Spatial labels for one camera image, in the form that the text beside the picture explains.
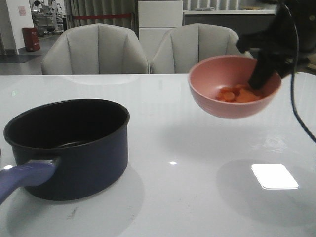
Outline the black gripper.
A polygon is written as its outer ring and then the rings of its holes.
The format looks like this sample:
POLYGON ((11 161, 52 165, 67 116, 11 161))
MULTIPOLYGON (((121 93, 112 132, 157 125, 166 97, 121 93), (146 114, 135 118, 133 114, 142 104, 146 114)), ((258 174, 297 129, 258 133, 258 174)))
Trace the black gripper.
POLYGON ((268 27, 262 31, 240 35, 236 47, 244 53, 257 50, 255 68, 248 80, 252 89, 261 89, 275 72, 273 55, 299 58, 298 4, 280 4, 268 27))

